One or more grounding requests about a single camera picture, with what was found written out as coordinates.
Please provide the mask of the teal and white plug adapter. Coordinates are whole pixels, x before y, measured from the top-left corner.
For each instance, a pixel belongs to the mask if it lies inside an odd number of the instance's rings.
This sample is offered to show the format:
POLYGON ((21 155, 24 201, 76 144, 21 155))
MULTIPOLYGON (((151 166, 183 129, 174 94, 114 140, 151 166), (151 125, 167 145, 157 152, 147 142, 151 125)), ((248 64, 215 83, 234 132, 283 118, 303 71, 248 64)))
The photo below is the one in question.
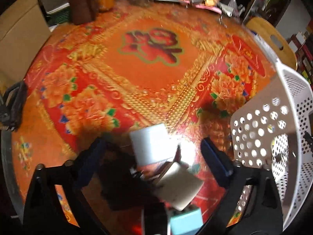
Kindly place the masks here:
POLYGON ((171 234, 196 234, 203 225, 199 207, 189 204, 182 211, 171 209, 169 214, 171 234))

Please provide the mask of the black power adapter with cable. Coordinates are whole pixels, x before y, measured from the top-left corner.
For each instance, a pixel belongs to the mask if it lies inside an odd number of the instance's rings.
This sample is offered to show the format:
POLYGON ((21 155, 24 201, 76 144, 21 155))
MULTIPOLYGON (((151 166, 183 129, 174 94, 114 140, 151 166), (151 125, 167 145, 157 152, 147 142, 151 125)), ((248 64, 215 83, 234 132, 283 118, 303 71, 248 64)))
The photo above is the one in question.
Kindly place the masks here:
POLYGON ((122 234, 170 234, 165 204, 152 192, 152 183, 142 179, 133 155, 107 142, 98 177, 102 197, 117 214, 122 234))

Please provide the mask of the white perforated plastic basket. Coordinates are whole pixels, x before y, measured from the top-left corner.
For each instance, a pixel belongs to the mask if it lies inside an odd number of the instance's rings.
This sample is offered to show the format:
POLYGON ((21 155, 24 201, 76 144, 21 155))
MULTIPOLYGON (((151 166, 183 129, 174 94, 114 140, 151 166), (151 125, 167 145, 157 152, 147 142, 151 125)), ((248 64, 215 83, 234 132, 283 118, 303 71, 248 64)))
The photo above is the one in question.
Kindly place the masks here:
POLYGON ((280 61, 270 83, 239 108, 230 121, 235 160, 268 165, 278 189, 283 229, 296 217, 312 188, 312 89, 280 61))

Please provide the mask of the small white charger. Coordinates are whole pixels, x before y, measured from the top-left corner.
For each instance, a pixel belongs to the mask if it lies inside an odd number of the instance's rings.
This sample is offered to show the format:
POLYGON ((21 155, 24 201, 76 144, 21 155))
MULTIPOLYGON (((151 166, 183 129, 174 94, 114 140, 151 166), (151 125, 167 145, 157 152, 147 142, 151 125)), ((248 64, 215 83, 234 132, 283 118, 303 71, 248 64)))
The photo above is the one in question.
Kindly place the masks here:
POLYGON ((172 141, 165 124, 157 124, 130 132, 130 140, 138 166, 173 159, 177 144, 172 141))

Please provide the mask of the wooden chair right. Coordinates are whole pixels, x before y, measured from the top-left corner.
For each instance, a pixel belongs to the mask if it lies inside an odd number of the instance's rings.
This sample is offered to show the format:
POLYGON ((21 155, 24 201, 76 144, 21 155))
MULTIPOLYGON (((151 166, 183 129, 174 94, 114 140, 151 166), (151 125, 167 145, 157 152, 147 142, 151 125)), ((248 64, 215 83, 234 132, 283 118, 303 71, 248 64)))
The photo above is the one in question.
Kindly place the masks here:
POLYGON ((260 17, 254 17, 247 22, 246 27, 262 37, 283 64, 297 70, 296 54, 288 42, 268 21, 260 17))

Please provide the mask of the red patterned tablecloth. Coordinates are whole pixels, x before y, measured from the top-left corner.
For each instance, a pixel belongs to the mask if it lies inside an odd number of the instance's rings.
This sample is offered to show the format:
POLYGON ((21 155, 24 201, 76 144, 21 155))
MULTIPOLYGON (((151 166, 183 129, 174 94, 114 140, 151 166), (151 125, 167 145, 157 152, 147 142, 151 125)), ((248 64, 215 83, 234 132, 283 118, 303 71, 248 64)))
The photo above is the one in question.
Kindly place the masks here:
MULTIPOLYGON (((136 170, 152 192, 169 162, 203 180, 190 204, 205 223, 225 190, 201 141, 232 159, 230 118, 274 74, 248 30, 206 10, 117 2, 93 22, 58 26, 25 76, 22 121, 11 136, 26 234, 122 234, 98 177, 106 143, 134 156, 130 132, 157 124, 176 154, 146 166, 135 159, 136 170)), ((169 220, 174 208, 163 203, 169 220)))

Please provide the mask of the cardboard box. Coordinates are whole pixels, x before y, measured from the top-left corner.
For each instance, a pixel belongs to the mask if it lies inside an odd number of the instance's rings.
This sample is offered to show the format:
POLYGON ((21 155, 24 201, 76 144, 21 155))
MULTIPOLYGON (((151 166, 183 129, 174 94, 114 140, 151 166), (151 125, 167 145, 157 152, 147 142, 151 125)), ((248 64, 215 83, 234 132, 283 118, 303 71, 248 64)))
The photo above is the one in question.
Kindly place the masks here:
POLYGON ((17 0, 1 15, 1 87, 24 79, 50 35, 38 0, 17 0))

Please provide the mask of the brown ceramic mug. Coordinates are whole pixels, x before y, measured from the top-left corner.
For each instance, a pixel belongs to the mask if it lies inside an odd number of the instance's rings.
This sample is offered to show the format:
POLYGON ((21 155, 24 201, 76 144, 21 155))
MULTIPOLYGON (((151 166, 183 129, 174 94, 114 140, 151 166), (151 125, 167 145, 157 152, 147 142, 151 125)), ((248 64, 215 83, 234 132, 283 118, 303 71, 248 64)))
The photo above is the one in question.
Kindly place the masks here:
POLYGON ((70 7, 71 22, 75 25, 89 23, 98 15, 98 0, 67 0, 70 7))

